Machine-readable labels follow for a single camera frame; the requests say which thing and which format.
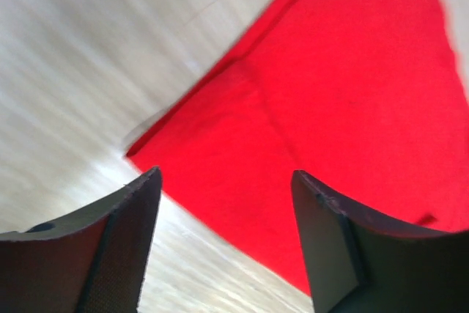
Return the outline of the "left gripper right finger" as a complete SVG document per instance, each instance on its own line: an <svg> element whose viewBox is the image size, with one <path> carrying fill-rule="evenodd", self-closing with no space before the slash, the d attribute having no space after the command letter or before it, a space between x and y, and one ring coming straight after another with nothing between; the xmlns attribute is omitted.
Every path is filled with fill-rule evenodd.
<svg viewBox="0 0 469 313"><path fill-rule="evenodd" d="M468 232L374 210L307 172L291 180L316 312L466 312Z"/></svg>

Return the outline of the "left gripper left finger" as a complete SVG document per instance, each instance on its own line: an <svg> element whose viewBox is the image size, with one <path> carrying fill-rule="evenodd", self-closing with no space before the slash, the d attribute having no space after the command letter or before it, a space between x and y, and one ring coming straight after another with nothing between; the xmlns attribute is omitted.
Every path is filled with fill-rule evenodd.
<svg viewBox="0 0 469 313"><path fill-rule="evenodd" d="M1 234L1 311L137 312L161 188L153 167L65 216Z"/></svg>

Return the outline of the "red t-shirt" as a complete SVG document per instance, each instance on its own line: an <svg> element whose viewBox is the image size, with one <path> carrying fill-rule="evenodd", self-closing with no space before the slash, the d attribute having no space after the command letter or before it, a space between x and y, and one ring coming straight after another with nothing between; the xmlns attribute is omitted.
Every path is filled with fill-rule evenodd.
<svg viewBox="0 0 469 313"><path fill-rule="evenodd" d="M468 103L440 1L275 0L127 156L303 292L296 170L404 221L467 229Z"/></svg>

